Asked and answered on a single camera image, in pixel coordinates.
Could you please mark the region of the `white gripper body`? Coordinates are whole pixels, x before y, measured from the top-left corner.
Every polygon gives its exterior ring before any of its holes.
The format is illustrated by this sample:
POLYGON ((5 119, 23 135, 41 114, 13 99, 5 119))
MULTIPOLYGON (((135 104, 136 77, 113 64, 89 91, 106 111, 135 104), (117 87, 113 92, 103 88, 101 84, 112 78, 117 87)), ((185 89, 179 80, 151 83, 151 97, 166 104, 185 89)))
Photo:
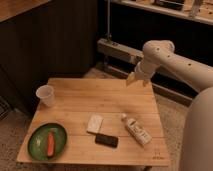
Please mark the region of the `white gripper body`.
POLYGON ((150 62, 139 62, 135 67, 137 80, 149 80, 155 74, 156 66, 150 62))

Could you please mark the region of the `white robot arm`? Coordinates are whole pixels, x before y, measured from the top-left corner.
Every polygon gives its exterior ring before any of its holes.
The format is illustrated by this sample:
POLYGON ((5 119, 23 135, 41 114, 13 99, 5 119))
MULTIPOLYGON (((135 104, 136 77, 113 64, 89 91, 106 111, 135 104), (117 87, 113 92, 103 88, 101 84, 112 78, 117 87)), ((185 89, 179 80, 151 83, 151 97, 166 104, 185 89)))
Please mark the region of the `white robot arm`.
POLYGON ((126 85, 149 80, 164 67, 194 89, 197 96, 185 119, 178 171, 213 171, 213 67, 177 55, 174 49, 169 40, 147 41, 126 85))

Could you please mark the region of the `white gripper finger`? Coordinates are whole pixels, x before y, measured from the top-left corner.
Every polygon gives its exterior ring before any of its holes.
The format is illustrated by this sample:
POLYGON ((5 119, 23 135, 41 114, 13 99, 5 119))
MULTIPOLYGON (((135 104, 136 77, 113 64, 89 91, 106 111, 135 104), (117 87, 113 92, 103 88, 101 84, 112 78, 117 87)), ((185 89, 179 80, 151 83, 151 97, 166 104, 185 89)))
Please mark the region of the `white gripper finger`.
POLYGON ((146 87, 149 84, 150 80, 146 79, 143 81, 143 87, 146 87))
POLYGON ((134 83, 136 80, 137 80, 136 74, 134 72, 131 72, 126 79, 126 85, 129 86, 132 83, 134 83))

